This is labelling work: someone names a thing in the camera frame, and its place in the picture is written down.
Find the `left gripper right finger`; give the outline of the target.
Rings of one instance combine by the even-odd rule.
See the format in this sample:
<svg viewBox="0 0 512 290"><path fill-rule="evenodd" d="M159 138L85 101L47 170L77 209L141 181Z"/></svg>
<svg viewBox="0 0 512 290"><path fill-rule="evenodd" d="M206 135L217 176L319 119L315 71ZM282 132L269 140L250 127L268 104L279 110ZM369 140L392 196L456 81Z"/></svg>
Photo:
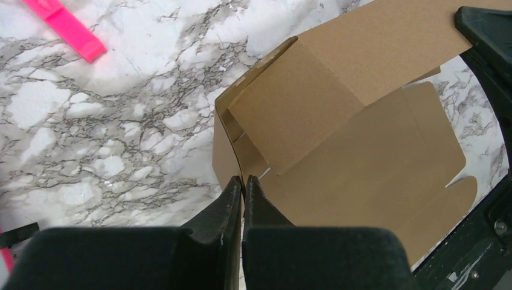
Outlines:
<svg viewBox="0 0 512 290"><path fill-rule="evenodd" d="M242 259L248 289L415 289L405 250L389 230L298 227L246 183Z"/></svg>

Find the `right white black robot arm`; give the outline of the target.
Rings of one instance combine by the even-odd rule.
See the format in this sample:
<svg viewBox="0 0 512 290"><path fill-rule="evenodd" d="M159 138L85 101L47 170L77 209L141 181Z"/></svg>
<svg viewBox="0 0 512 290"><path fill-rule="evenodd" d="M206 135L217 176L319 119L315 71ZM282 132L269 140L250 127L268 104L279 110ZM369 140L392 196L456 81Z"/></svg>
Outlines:
<svg viewBox="0 0 512 290"><path fill-rule="evenodd" d="M460 57L493 108L511 164L511 11L463 6L454 22L472 45Z"/></svg>

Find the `black whiteboard stand clip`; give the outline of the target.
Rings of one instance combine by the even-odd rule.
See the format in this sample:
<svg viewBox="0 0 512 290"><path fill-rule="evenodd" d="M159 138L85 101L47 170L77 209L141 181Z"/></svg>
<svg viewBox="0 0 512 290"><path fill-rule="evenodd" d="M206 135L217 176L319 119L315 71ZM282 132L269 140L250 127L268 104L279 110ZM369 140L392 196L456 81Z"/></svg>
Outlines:
<svg viewBox="0 0 512 290"><path fill-rule="evenodd" d="M39 224L34 222L9 231L1 232L1 249L11 248L13 245L31 238L38 231Z"/></svg>

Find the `brown cardboard box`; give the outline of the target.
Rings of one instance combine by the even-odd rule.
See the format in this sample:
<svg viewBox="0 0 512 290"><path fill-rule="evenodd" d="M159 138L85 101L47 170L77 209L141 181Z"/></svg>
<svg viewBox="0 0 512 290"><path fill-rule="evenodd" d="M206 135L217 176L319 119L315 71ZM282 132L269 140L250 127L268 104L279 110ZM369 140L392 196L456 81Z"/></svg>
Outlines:
<svg viewBox="0 0 512 290"><path fill-rule="evenodd" d="M418 262L476 201L426 81L470 48L462 6L511 2L372 1L283 42L215 101L220 185L256 176L294 225L386 228Z"/></svg>

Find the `pink marker pen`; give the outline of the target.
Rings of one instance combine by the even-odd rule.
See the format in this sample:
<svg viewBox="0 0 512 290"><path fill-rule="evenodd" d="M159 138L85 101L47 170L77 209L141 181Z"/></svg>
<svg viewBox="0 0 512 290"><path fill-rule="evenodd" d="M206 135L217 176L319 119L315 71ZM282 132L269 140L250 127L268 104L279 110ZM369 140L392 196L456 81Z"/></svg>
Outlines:
<svg viewBox="0 0 512 290"><path fill-rule="evenodd" d="M87 63L107 53L102 41L88 30L63 4L55 0L24 0L55 33Z"/></svg>

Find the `pink framed whiteboard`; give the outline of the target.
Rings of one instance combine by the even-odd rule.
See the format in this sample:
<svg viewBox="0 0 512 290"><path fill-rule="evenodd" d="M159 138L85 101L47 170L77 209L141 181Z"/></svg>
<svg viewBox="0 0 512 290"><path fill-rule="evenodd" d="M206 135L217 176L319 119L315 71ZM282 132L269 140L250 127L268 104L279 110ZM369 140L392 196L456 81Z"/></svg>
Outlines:
<svg viewBox="0 0 512 290"><path fill-rule="evenodd" d="M10 247L14 244L14 230L1 231L1 277L8 276L14 268L14 258Z"/></svg>

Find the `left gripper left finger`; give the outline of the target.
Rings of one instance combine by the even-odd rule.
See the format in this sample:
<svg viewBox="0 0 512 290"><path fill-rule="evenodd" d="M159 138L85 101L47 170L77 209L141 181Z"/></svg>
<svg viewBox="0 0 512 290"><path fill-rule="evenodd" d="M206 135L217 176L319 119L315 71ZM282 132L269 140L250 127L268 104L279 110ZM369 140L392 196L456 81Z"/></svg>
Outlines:
<svg viewBox="0 0 512 290"><path fill-rule="evenodd" d="M179 227L69 227L37 233L4 289L238 289L243 185Z"/></svg>

